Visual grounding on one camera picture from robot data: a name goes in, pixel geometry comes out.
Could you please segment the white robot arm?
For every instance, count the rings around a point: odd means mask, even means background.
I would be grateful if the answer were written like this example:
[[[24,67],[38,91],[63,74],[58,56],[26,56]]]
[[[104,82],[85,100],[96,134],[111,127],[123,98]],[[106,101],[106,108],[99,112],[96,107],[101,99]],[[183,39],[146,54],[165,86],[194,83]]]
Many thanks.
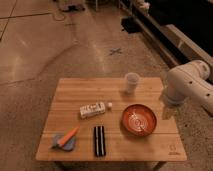
[[[213,85],[207,82],[209,76],[210,67],[202,60],[193,60],[170,69],[167,85],[162,91],[164,104],[179,106],[189,97],[213,116]]]

